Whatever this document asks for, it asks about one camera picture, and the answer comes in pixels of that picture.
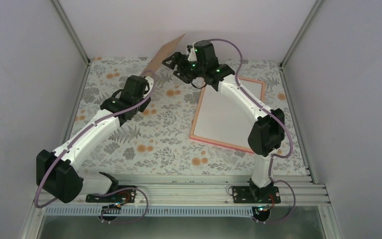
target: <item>purple cable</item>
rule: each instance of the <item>purple cable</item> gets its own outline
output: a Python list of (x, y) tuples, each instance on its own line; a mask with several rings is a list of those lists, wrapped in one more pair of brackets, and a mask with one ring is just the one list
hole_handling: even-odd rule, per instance
[[(116, 112), (116, 113), (113, 113), (113, 114), (110, 114), (110, 115), (107, 115), (107, 116), (104, 116), (102, 118), (99, 118), (95, 121), (95, 124), (98, 124), (99, 122), (102, 122), (103, 120), (105, 119), (108, 119), (110, 117), (116, 117), (118, 115), (121, 115), (123, 113), (126, 113), (130, 110), (133, 110), (135, 108), (138, 108), (140, 107), (140, 105), (144, 104), (149, 98), (150, 96), (153, 94), (155, 88), (156, 88), (156, 73), (152, 70), (146, 70), (146, 71), (143, 71), (140, 76), (143, 76), (144, 74), (146, 74), (147, 72), (150, 72), (152, 73), (153, 75), (153, 87), (152, 89), (150, 90), (149, 94), (142, 100), (140, 101), (138, 104), (132, 106), (132, 107), (129, 107), (123, 111), (119, 111), (119, 112)], [(74, 145), (75, 142), (77, 142), (81, 136), (83, 136), (87, 131), (89, 131), (91, 128), (93, 128), (93, 126), (95, 126), (95, 124), (90, 124), (89, 126), (87, 126), (85, 129), (83, 129), (83, 131), (81, 131), (75, 138), (73, 138), (73, 140), (68, 144), (67, 148), (68, 150), (64, 149), (62, 151), (62, 153), (53, 161), (53, 163), (50, 165), (50, 167), (48, 168), (48, 170), (46, 171), (45, 175), (43, 176), (42, 178), (42, 181), (40, 181), (40, 184), (39, 186), (37, 187), (37, 190), (36, 190), (36, 194), (34, 195), (34, 206), (36, 208), (44, 208), (46, 207), (47, 205), (55, 202), (57, 200), (57, 198), (54, 198), (54, 199), (51, 199), (50, 201), (46, 202), (45, 204), (42, 204), (42, 205), (39, 205), (39, 196), (40, 196), (40, 192), (42, 191), (43, 189), (43, 186), (47, 180), (47, 178), (49, 177), (49, 174), (50, 172), (53, 170), (53, 168), (56, 166), (56, 164), (59, 162), (59, 160), (61, 160), (61, 158), (65, 155), (65, 153), (67, 153), (69, 151), (70, 148), (72, 148), (72, 146)]]
[(103, 214), (107, 211), (110, 211), (114, 208), (107, 208), (105, 210), (103, 210), (100, 214), (100, 219), (101, 219), (101, 222), (108, 222), (109, 224), (129, 224), (129, 223), (135, 223), (135, 222), (138, 222), (139, 220), (143, 219), (143, 217), (148, 213), (149, 211), (149, 199), (147, 198), (147, 195), (141, 190), (141, 189), (138, 189), (138, 188), (133, 188), (133, 187), (130, 187), (130, 188), (121, 188), (121, 189), (118, 189), (116, 191), (113, 191), (111, 193), (106, 193), (106, 194), (93, 194), (95, 196), (98, 196), (98, 197), (107, 197), (107, 196), (110, 196), (110, 195), (113, 195), (113, 194), (117, 194), (119, 192), (122, 192), (122, 191), (125, 191), (125, 190), (137, 190), (138, 192), (140, 192), (141, 194), (143, 194), (144, 198), (146, 199), (146, 210), (144, 210), (144, 213), (143, 215), (141, 215), (139, 218), (137, 219), (134, 219), (134, 220), (130, 220), (130, 221), (117, 221), (117, 222), (111, 222), (111, 221), (107, 221), (105, 219), (103, 219)]
[(280, 121), (275, 115), (273, 115), (270, 111), (266, 110), (260, 103), (258, 103), (257, 100), (255, 100), (254, 98), (251, 97), (251, 95), (246, 91), (244, 90), (242, 87), (241, 87), (241, 84), (239, 83), (239, 78), (238, 78), (238, 73), (239, 71), (241, 70), (241, 67), (242, 67), (242, 63), (243, 63), (243, 57), (242, 57), (242, 52), (241, 50), (239, 50), (239, 48), (234, 44), (232, 43), (231, 41), (228, 41), (228, 40), (225, 40), (225, 39), (221, 39), (221, 38), (213, 38), (213, 39), (210, 39), (209, 41), (222, 41), (222, 42), (226, 42), (226, 43), (229, 43), (230, 45), (232, 45), (237, 51), (238, 51), (238, 54), (239, 54), (239, 58), (240, 58), (240, 61), (239, 61), (239, 66), (238, 66), (238, 69), (236, 69), (236, 72), (235, 72), (235, 82), (236, 82), (236, 85), (238, 86), (238, 88), (242, 91), (242, 93), (245, 94), (245, 96), (250, 99), (253, 103), (255, 103), (258, 108), (260, 108), (263, 112), (265, 112), (266, 114), (268, 114), (270, 117), (272, 117), (274, 120), (276, 120), (278, 122), (278, 124), (284, 129), (288, 139), (289, 139), (289, 152), (287, 153), (287, 155), (285, 156), (282, 156), (282, 155), (279, 155), (279, 154), (272, 154), (272, 157), (270, 159), (270, 164), (269, 164), (269, 178), (270, 180), (273, 182), (273, 183), (285, 183), (289, 188), (290, 188), (290, 191), (292, 192), (292, 196), (293, 196), (293, 206), (292, 206), (292, 209), (291, 211), (285, 216), (283, 217), (282, 219), (280, 220), (277, 220), (277, 221), (273, 221), (273, 222), (264, 222), (264, 224), (273, 224), (273, 223), (279, 223), (279, 222), (282, 222), (283, 220), (287, 219), (292, 213), (293, 211), (295, 210), (295, 206), (296, 206), (296, 198), (295, 198), (295, 192), (293, 191), (293, 188), (290, 186), (290, 184), (284, 180), (274, 180), (272, 178), (272, 167), (273, 167), (273, 157), (276, 156), (278, 158), (289, 158), (290, 155), (292, 154), (293, 152), (293, 141), (292, 141), (292, 137), (290, 135), (290, 132), (289, 130), (287, 129), (287, 127), (282, 123), (282, 121)]

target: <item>purple hose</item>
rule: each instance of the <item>purple hose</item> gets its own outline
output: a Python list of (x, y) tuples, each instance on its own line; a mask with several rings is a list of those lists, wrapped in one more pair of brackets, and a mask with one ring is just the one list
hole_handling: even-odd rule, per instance
[[(113, 114), (110, 114), (110, 115), (107, 115), (107, 116), (104, 116), (102, 118), (99, 118), (95, 121), (95, 124), (98, 124), (99, 122), (102, 122), (103, 120), (105, 119), (108, 119), (110, 117), (116, 117), (118, 115), (121, 115), (125, 112), (128, 112), (128, 111), (131, 111), (135, 108), (138, 108), (140, 107), (140, 105), (144, 104), (149, 98), (150, 96), (153, 94), (155, 88), (156, 88), (156, 73), (154, 71), (151, 71), (151, 70), (146, 70), (146, 71), (143, 71), (140, 76), (144, 75), (145, 73), (147, 72), (150, 72), (152, 73), (153, 75), (153, 79), (154, 79), (154, 82), (153, 82), (153, 87), (152, 89), (150, 90), (149, 94), (142, 100), (140, 101), (138, 104), (132, 106), (132, 107), (129, 107), (123, 111), (119, 111), (119, 112), (116, 112), (116, 113), (113, 113)], [(71, 141), (71, 143), (68, 144), (67, 148), (68, 150), (70, 148), (72, 148), (72, 146), (74, 145), (75, 142), (77, 142), (81, 136), (83, 136), (87, 131), (89, 131), (91, 128), (93, 128), (94, 124), (90, 124), (89, 126), (87, 126), (85, 129), (83, 129), (83, 131), (81, 131), (75, 138), (73, 138), (73, 140)], [(43, 176), (42, 178), (42, 181), (40, 181), (40, 184), (39, 186), (37, 187), (37, 190), (36, 190), (36, 194), (34, 195), (34, 206), (36, 208), (44, 208), (46, 207), (47, 205), (53, 203), (56, 201), (57, 198), (54, 198), (54, 199), (51, 199), (50, 201), (48, 201), (47, 203), (45, 204), (42, 204), (42, 205), (39, 205), (39, 196), (40, 196), (40, 192), (42, 191), (43, 189), (43, 186), (47, 180), (47, 178), (49, 177), (49, 174), (50, 172), (53, 170), (53, 168), (56, 166), (56, 164), (59, 162), (59, 160), (61, 160), (61, 158), (65, 155), (65, 153), (67, 153), (68, 151), (66, 149), (64, 149), (62, 151), (62, 153), (53, 161), (53, 163), (50, 165), (50, 167), (48, 168), (48, 170), (46, 171), (45, 175)]]
[(116, 221), (116, 222), (111, 222), (111, 221), (107, 221), (105, 219), (103, 219), (103, 214), (107, 211), (110, 211), (114, 208), (107, 208), (105, 210), (103, 210), (100, 214), (100, 219), (102, 222), (108, 222), (109, 224), (130, 224), (130, 223), (135, 223), (135, 222), (138, 222), (139, 220), (143, 219), (143, 217), (148, 213), (149, 211), (149, 199), (147, 198), (147, 195), (139, 188), (121, 188), (121, 189), (118, 189), (114, 192), (111, 192), (111, 193), (106, 193), (106, 194), (93, 194), (95, 196), (98, 196), (98, 197), (107, 197), (107, 196), (110, 196), (110, 195), (113, 195), (113, 194), (117, 194), (119, 192), (122, 192), (122, 191), (125, 191), (125, 190), (137, 190), (138, 192), (140, 192), (141, 194), (143, 194), (144, 198), (146, 199), (146, 210), (144, 210), (144, 213), (143, 215), (141, 215), (139, 218), (137, 219), (134, 219), (134, 220), (130, 220), (130, 221)]
[(238, 73), (239, 71), (241, 70), (241, 67), (242, 67), (242, 62), (243, 62), (243, 57), (242, 57), (242, 52), (241, 50), (239, 50), (239, 48), (234, 44), (232, 43), (231, 41), (228, 41), (228, 40), (225, 40), (225, 39), (221, 39), (221, 38), (213, 38), (213, 39), (210, 39), (209, 41), (223, 41), (223, 42), (226, 42), (226, 43), (229, 43), (230, 45), (232, 45), (237, 51), (238, 51), (238, 54), (239, 54), (239, 58), (240, 58), (240, 61), (239, 61), (239, 66), (238, 66), (238, 69), (236, 69), (236, 72), (235, 72), (235, 82), (236, 82), (236, 85), (238, 86), (238, 88), (242, 91), (242, 93), (245, 94), (245, 96), (250, 99), (253, 103), (255, 103), (263, 112), (265, 112), (266, 114), (268, 114), (270, 117), (272, 117), (274, 120), (276, 120), (278, 122), (278, 124), (284, 129), (284, 131), (286, 132), (286, 135), (289, 139), (289, 152), (287, 153), (287, 155), (285, 156), (282, 156), (282, 155), (279, 155), (279, 154), (272, 154), (271, 156), (271, 159), (270, 159), (270, 164), (269, 164), (269, 178), (270, 180), (273, 182), (273, 183), (284, 183), (286, 184), (289, 188), (290, 188), (290, 191), (292, 192), (292, 196), (293, 196), (293, 206), (292, 206), (292, 209), (290, 210), (290, 212), (285, 216), (283, 217), (282, 219), (280, 220), (277, 220), (277, 221), (273, 221), (273, 222), (264, 222), (264, 224), (273, 224), (273, 223), (279, 223), (279, 222), (282, 222), (283, 220), (287, 219), (295, 210), (295, 206), (296, 206), (296, 197), (295, 197), (295, 192), (293, 191), (293, 188), (290, 186), (290, 184), (284, 180), (274, 180), (272, 178), (272, 167), (273, 167), (273, 157), (276, 156), (278, 158), (289, 158), (290, 155), (292, 154), (293, 152), (293, 141), (292, 141), (292, 137), (290, 135), (290, 132), (289, 130), (287, 129), (287, 127), (275, 116), (273, 115), (271, 112), (269, 112), (268, 110), (266, 110), (265, 108), (263, 108), (263, 106), (258, 103), (258, 101), (254, 98), (251, 97), (251, 95), (246, 91), (244, 90), (242, 87), (241, 87), (241, 84), (239, 83), (239, 78), (238, 78)]

